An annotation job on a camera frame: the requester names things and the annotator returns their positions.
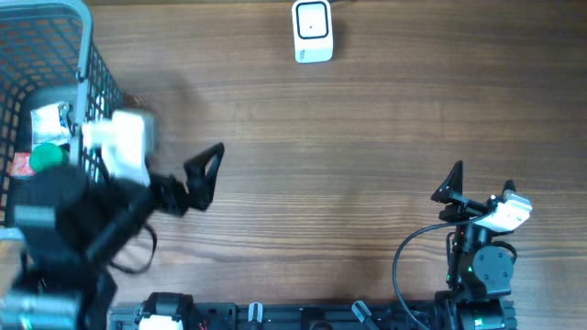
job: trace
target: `white motor bracket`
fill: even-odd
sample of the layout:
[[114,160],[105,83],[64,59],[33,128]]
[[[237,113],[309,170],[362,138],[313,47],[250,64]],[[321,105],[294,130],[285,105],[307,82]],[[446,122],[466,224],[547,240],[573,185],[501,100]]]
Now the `white motor bracket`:
[[532,203],[527,198],[511,190],[504,191],[501,197],[503,202],[499,202],[491,214],[475,222],[475,225],[505,233],[518,228],[530,217]]
[[111,176],[150,185],[145,158],[156,147],[152,115],[135,109],[116,110],[112,119],[83,124],[82,132],[85,147],[102,149]]

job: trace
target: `white box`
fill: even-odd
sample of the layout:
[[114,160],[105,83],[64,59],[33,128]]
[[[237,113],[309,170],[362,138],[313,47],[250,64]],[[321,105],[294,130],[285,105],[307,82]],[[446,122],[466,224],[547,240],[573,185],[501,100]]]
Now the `white box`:
[[332,59],[332,15],[325,0],[298,0],[292,6],[295,60],[315,63]]

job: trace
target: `gray wire basket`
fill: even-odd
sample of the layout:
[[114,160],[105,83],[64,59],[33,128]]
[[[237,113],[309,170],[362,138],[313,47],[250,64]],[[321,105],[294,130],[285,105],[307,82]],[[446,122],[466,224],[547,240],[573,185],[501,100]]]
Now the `gray wire basket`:
[[8,176],[15,152],[30,152],[30,111],[72,105],[70,163],[99,181],[99,152],[83,148],[81,125],[110,117],[122,102],[92,41],[93,20],[78,0],[0,3],[0,226],[13,226],[11,192],[23,182]]

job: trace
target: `wooden table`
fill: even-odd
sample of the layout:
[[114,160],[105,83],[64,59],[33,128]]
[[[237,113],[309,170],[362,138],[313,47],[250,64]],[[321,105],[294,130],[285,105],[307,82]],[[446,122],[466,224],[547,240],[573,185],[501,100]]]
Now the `wooden table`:
[[[154,111],[154,168],[224,141],[205,214],[150,219],[152,269],[113,271],[119,302],[394,299],[401,241],[437,223],[430,194],[456,160],[466,195],[515,179],[535,211],[515,235],[521,329],[587,321],[587,7],[480,2],[333,5],[335,58],[294,60],[290,4],[98,6],[95,42],[118,84]],[[444,237],[400,262],[407,298],[446,284]],[[3,246],[8,283],[17,247]],[[141,237],[121,253],[143,260]]]

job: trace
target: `black wire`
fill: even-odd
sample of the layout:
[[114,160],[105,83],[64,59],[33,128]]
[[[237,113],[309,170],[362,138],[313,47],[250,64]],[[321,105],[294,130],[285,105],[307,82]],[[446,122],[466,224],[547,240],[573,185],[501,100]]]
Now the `black wire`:
[[491,245],[493,245],[494,247],[505,248],[512,252],[512,263],[515,264],[515,261],[517,260],[517,251],[515,251],[515,247],[513,245],[505,243],[503,241],[494,241]]
[[420,230],[415,231],[412,235],[408,236],[404,242],[402,242],[402,244],[400,244],[400,247],[397,248],[397,251],[395,252],[395,257],[393,257],[393,268],[392,268],[392,280],[393,280],[393,289],[395,290],[395,295],[397,296],[397,299],[400,301],[400,304],[402,305],[402,307],[404,307],[405,312],[418,324],[420,325],[420,327],[422,327],[425,330],[430,330],[428,329],[427,326],[425,326],[422,322],[420,322],[420,320],[416,319],[414,314],[412,313],[412,311],[410,311],[410,308],[407,306],[407,304],[405,303],[404,297],[402,296],[402,293],[400,292],[400,288],[399,285],[397,284],[397,261],[400,258],[400,254],[402,253],[402,250],[404,249],[404,247],[416,236],[420,235],[420,234],[424,234],[425,232],[429,232],[431,230],[436,230],[436,229],[440,229],[440,228],[444,228],[444,227],[448,227],[448,226],[464,226],[464,225],[469,225],[472,223],[475,223],[477,221],[481,221],[482,219],[484,219],[485,217],[487,217],[490,214],[486,214],[483,216],[478,216],[472,219],[469,219],[467,221],[460,221],[460,222],[456,222],[456,223],[446,223],[446,224],[438,224],[438,225],[431,225],[428,226],[426,228],[422,228]]
[[455,232],[449,233],[447,235],[447,263],[450,264],[450,237],[454,234]]
[[108,168],[106,167],[106,165],[104,164],[104,161],[102,160],[102,158],[100,158],[97,162],[96,162],[96,168],[101,171],[102,174],[102,179],[104,179],[104,183],[106,186],[109,186],[110,183],[112,183],[112,180],[110,180],[110,173],[108,173]]
[[153,240],[153,247],[151,248],[149,262],[147,262],[147,264],[139,269],[132,269],[129,266],[123,266],[115,263],[114,261],[110,261],[110,267],[131,275],[142,274],[150,268],[150,264],[153,262],[153,257],[155,256],[155,250],[157,249],[157,234],[155,233],[155,229],[153,229],[153,227],[150,225],[145,225],[145,229],[147,232],[149,232],[150,237]]

